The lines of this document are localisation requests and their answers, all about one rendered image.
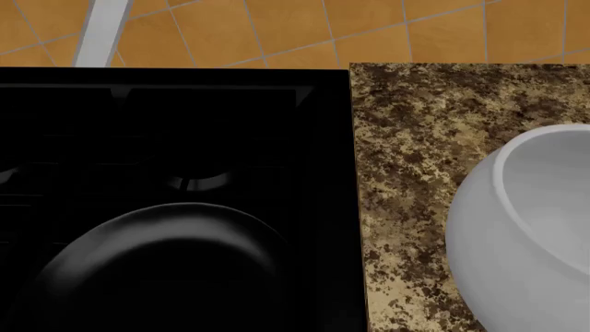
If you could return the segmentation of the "black frying pan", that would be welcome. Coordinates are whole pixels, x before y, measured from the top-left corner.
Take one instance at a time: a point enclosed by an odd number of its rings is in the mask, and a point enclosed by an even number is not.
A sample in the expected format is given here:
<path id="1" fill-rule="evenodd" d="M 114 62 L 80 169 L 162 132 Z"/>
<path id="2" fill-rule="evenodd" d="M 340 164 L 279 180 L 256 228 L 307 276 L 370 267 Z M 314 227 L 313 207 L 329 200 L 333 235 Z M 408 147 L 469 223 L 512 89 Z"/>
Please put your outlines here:
<path id="1" fill-rule="evenodd" d="M 291 332 L 289 259 L 280 234 L 237 209 L 146 207 L 60 251 L 0 332 Z"/>

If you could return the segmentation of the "white ceramic bowl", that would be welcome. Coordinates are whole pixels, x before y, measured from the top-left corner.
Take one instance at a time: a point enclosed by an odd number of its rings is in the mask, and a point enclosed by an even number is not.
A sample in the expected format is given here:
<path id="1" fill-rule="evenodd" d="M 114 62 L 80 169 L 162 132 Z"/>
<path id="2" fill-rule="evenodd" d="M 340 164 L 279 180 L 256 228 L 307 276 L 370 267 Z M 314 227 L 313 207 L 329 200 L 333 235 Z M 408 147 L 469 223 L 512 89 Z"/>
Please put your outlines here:
<path id="1" fill-rule="evenodd" d="M 445 244 L 487 332 L 590 332 L 590 124 L 532 129 L 479 162 Z"/>

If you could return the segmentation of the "black stove cooktop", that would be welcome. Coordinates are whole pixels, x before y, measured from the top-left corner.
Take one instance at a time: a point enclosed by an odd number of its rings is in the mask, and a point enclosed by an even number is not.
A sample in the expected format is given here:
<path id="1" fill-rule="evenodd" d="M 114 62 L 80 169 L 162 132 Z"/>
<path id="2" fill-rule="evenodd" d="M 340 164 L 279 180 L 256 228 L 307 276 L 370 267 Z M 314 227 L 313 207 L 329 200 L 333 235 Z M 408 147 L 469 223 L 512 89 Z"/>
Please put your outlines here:
<path id="1" fill-rule="evenodd" d="M 286 240 L 291 332 L 368 332 L 350 97 L 343 70 L 0 67 L 0 327 L 87 231 L 196 203 Z"/>

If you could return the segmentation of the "silver stove burner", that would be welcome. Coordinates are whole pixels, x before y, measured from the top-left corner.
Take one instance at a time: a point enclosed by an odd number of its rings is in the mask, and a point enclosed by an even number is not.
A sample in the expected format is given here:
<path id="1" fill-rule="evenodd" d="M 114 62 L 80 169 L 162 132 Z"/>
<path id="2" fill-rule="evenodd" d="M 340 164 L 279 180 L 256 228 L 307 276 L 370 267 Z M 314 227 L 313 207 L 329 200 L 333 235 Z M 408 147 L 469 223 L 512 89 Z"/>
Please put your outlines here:
<path id="1" fill-rule="evenodd" d="M 232 176 L 230 173 L 221 173 L 216 176 L 212 176 L 204 179 L 196 178 L 181 178 L 178 176 L 171 176 L 165 179 L 164 183 L 174 190 L 182 192 L 206 192 L 210 190 L 217 190 L 221 187 L 225 187 L 231 183 Z"/>

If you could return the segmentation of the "white vertical bar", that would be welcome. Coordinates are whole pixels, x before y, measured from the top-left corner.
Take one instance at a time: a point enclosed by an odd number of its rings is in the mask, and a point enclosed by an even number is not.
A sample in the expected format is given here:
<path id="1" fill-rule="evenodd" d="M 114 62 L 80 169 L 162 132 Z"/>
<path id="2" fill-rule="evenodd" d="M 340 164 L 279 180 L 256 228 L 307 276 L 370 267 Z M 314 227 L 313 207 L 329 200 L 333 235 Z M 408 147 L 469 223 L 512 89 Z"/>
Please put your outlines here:
<path id="1" fill-rule="evenodd" d="M 108 68 L 134 0 L 88 0 L 72 67 Z"/>

